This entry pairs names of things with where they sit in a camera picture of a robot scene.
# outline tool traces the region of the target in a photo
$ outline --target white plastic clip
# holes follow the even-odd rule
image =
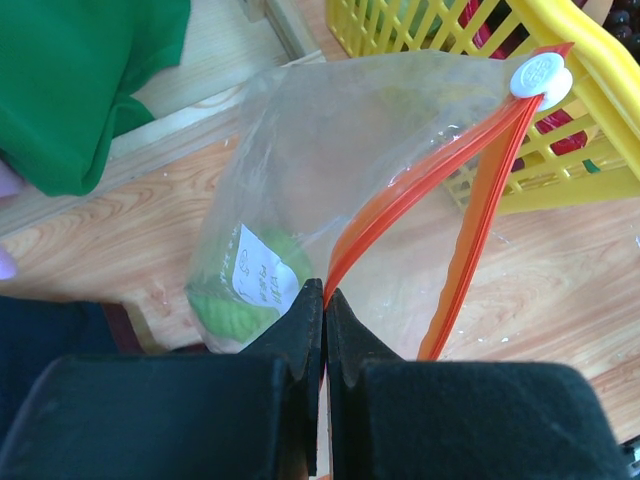
[[[530,58],[511,77],[509,88],[514,97],[530,98],[544,93],[538,111],[548,110],[567,96],[573,76],[557,53],[541,53]]]

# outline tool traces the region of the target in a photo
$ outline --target yellow plastic crate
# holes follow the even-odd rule
[[[524,28],[509,53],[574,42],[567,67],[571,93],[553,110],[572,120],[541,134],[535,126],[520,148],[524,167],[511,173],[501,213],[640,196],[640,67],[627,50],[571,0],[506,0],[511,12],[488,39],[487,18],[500,0],[327,0],[327,24],[351,56],[432,48],[489,57]],[[586,145],[555,155],[552,145],[585,132]],[[475,170],[459,171],[447,187],[462,206]]]

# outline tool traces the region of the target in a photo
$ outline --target green fabric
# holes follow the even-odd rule
[[[180,61],[189,0],[0,2],[0,149],[47,195],[98,184],[113,137],[153,119],[130,97]]]

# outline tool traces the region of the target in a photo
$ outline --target plastic bag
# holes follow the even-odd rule
[[[239,351],[306,279],[328,301],[344,277],[373,333],[407,358],[437,356],[541,101],[509,93],[527,58],[425,50],[252,80],[188,271],[207,346]],[[466,213],[441,185],[465,161],[478,162]]]

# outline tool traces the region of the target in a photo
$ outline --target white paper label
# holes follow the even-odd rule
[[[293,270],[244,225],[231,281],[245,302],[256,307],[273,307],[280,315],[289,310],[300,291]]]

